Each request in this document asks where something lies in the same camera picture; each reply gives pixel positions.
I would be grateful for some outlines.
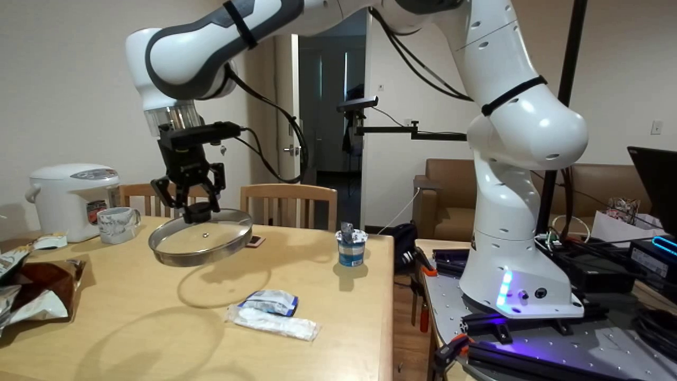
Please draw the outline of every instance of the chair backrest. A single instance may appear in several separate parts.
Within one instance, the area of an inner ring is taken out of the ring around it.
[[[116,194],[119,206],[129,206],[139,210],[143,216],[164,216],[173,219],[177,216],[177,210],[164,208],[158,197],[154,197],[154,192],[150,184],[121,184]],[[208,194],[201,186],[193,186],[188,194],[188,204],[208,200]]]
[[[241,210],[258,224],[337,232],[337,189],[267,182],[241,186]]]

